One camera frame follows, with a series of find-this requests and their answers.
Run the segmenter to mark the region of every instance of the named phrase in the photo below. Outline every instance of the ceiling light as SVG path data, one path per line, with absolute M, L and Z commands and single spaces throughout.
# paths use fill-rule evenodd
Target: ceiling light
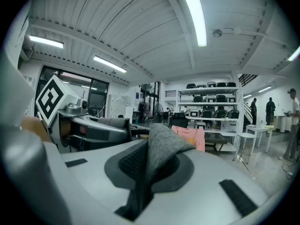
M 44 44 L 48 44 L 51 46 L 55 46 L 55 47 L 59 47 L 59 48 L 63 48 L 64 44 L 61 42 L 57 42 L 57 41 L 53 41 L 47 38 L 43 38 L 43 37 L 37 37 L 37 36 L 29 36 L 30 40 L 33 42 L 38 42 L 38 43 L 44 43 Z
M 108 66 L 110 66 L 110 67 L 112 67 L 112 68 L 114 68 L 114 69 L 116 69 L 116 70 L 118 70 L 120 72 L 123 72 L 123 73 L 127 72 L 125 69 L 122 69 L 122 68 L 120 68 L 120 67 L 118 67 L 118 66 L 116 66 L 116 65 L 114 65 L 114 64 L 112 64 L 112 63 L 110 63 L 108 61 L 105 61 L 104 59 L 99 58 L 97 56 L 94 57 L 94 60 L 97 61 L 97 62 L 101 62 L 101 63 L 103 63 L 105 65 L 108 65 Z
M 90 89 L 90 87 L 88 87 L 88 86 L 83 86 L 83 85 L 81 85 L 83 88 L 88 88 L 88 89 Z
M 205 47 L 207 45 L 206 28 L 201 2 L 200 0 L 186 0 L 186 2 L 194 22 L 198 46 Z
M 300 47 L 287 59 L 288 61 L 293 61 L 300 53 Z
M 265 91 L 265 90 L 267 90 L 267 89 L 269 89 L 269 88 L 271 88 L 272 86 L 269 86 L 269 87 L 266 87 L 266 88 L 264 88 L 264 89 L 262 89 L 262 90 L 260 90 L 260 91 L 258 91 L 258 92 L 263 92 L 263 91 Z

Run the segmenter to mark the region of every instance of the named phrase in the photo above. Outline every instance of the gray cloth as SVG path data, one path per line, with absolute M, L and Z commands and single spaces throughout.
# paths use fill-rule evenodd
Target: gray cloth
M 115 127 L 123 128 L 126 122 L 126 118 L 99 118 L 97 122 Z
M 171 129 L 163 124 L 153 123 L 150 127 L 148 142 L 146 182 L 150 182 L 158 169 L 164 166 L 175 154 L 190 149 L 195 149 L 195 147 Z
M 297 148 L 297 132 L 298 132 L 298 128 L 299 128 L 298 125 L 292 125 L 291 126 L 289 144 L 287 146 L 285 154 L 283 155 L 283 157 L 285 159 L 288 159 L 288 158 L 293 159 L 295 157 L 296 148 Z

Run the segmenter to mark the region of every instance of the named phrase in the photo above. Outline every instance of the white ceiling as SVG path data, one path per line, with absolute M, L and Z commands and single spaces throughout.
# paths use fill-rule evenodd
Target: white ceiling
M 207 73 L 275 75 L 300 41 L 273 0 L 201 0 L 207 47 L 198 47 L 185 0 L 32 0 L 27 34 L 64 43 L 33 44 L 32 57 L 126 85 Z M 240 27 L 235 35 L 233 28 Z M 223 35 L 213 37 L 220 29 Z M 125 74 L 93 60 L 97 55 Z

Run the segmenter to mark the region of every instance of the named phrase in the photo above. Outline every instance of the person in white shirt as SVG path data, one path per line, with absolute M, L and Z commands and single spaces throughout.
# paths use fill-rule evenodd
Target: person in white shirt
M 292 103 L 292 113 L 285 112 L 287 117 L 292 117 L 292 125 L 291 125 L 291 132 L 289 138 L 289 144 L 285 151 L 285 154 L 282 157 L 279 157 L 280 160 L 294 160 L 296 148 L 297 148 L 297 132 L 299 128 L 299 117 L 300 117 L 300 106 L 299 101 L 296 98 L 296 90 L 294 88 L 288 91 L 290 94 L 291 99 L 293 100 Z

